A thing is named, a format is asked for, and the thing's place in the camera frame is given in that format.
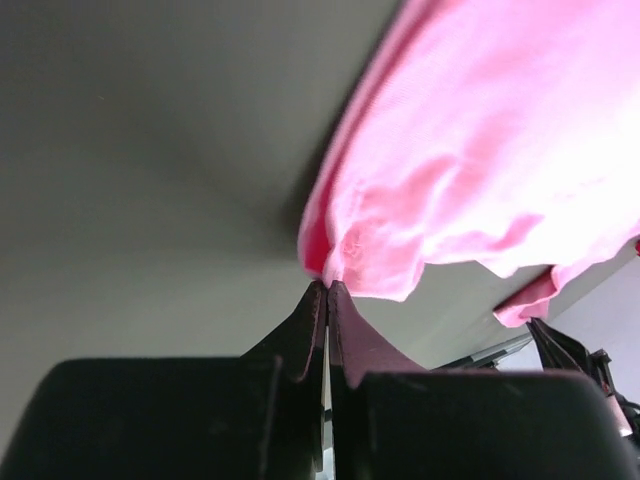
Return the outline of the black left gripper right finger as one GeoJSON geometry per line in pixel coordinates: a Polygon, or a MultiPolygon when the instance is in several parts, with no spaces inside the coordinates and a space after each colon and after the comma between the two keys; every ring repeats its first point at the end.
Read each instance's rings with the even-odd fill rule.
{"type": "Polygon", "coordinates": [[[635,479],[639,460],[576,343],[549,327],[569,370],[427,370],[328,291],[339,479],[635,479]]]}

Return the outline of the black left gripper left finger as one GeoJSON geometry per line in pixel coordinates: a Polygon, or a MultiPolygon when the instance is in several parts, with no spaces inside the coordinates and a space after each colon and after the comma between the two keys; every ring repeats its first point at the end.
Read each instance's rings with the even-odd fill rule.
{"type": "Polygon", "coordinates": [[[311,479],[323,467],[327,291],[238,357],[57,364],[1,461],[5,479],[311,479]]]}

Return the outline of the pink t shirt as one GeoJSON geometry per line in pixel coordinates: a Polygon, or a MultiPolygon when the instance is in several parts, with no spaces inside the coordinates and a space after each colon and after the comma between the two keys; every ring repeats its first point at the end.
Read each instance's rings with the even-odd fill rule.
{"type": "Polygon", "coordinates": [[[506,278],[514,328],[639,234],[639,5],[409,1],[305,207],[302,267],[402,301],[428,264],[506,278]]]}

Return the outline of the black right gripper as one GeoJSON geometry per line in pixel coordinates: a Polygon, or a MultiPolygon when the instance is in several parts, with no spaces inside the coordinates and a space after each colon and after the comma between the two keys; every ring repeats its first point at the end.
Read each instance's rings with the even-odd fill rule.
{"type": "MultiPolygon", "coordinates": [[[[549,327],[539,318],[531,318],[527,327],[535,342],[543,369],[569,370],[570,358],[554,340],[549,327]]],[[[618,392],[609,368],[611,358],[608,353],[603,349],[590,352],[577,342],[575,362],[603,391],[621,436],[627,440],[638,440],[639,404],[618,392]]]]}

